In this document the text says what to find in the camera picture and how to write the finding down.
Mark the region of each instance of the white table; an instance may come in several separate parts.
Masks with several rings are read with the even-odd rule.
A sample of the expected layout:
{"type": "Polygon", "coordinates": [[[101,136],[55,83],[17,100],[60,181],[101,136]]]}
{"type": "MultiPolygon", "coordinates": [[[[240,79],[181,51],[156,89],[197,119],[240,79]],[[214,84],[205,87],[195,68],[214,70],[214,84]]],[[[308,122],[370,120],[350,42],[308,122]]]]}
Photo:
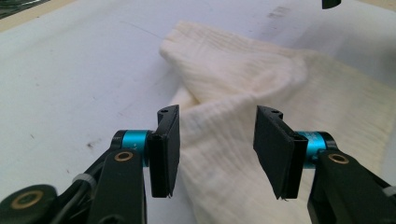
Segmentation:
{"type": "MultiPolygon", "coordinates": [[[[62,193],[117,130],[154,130],[179,84],[158,49],[180,20],[315,49],[396,88],[396,13],[383,8],[353,0],[331,10],[315,0],[77,0],[0,33],[0,200],[41,183],[62,193]]],[[[395,136],[382,176],[391,184],[395,136]]],[[[180,178],[172,200],[148,198],[148,223],[194,223],[180,178]]]]}

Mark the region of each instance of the white cloth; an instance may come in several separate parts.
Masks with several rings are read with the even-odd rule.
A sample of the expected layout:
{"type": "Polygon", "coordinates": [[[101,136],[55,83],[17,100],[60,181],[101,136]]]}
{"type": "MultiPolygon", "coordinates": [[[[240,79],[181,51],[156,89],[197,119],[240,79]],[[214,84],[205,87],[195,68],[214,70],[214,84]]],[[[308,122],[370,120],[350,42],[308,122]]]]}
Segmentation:
{"type": "Polygon", "coordinates": [[[182,21],[161,55],[182,80],[183,174],[198,223],[309,223],[313,170],[299,199],[277,201],[252,148],[257,105],[284,113],[295,131],[326,131],[379,173],[396,114],[396,92],[310,50],[284,49],[182,21]]]}

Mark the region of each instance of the white towel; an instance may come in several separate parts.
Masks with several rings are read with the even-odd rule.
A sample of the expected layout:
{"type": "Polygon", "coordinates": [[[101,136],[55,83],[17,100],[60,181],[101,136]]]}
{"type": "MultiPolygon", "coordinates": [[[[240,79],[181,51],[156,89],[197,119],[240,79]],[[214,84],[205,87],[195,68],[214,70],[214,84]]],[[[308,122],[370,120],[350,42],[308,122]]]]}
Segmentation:
{"type": "Polygon", "coordinates": [[[313,170],[299,199],[277,201],[252,148],[257,105],[284,113],[295,131],[326,131],[378,174],[396,92],[311,50],[284,49],[180,22],[161,55],[183,80],[179,170],[198,223],[310,223],[313,170]]]}

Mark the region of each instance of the brass screw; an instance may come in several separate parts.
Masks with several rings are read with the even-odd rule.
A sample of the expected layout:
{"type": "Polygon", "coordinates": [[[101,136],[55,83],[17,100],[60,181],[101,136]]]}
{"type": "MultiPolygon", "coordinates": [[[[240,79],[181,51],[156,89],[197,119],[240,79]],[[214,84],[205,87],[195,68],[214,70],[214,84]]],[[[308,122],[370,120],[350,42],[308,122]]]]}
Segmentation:
{"type": "Polygon", "coordinates": [[[132,152],[124,151],[124,152],[120,152],[119,154],[117,154],[114,157],[114,160],[116,160],[116,161],[128,161],[133,156],[134,156],[134,154],[132,152]]]}
{"type": "Polygon", "coordinates": [[[14,201],[12,201],[11,208],[24,209],[38,203],[43,197],[44,193],[41,190],[31,190],[20,194],[14,201]]]}
{"type": "Polygon", "coordinates": [[[329,159],[334,162],[340,163],[340,164],[348,164],[349,163],[349,159],[347,157],[339,155],[339,154],[335,154],[335,153],[330,154],[329,159]]]}

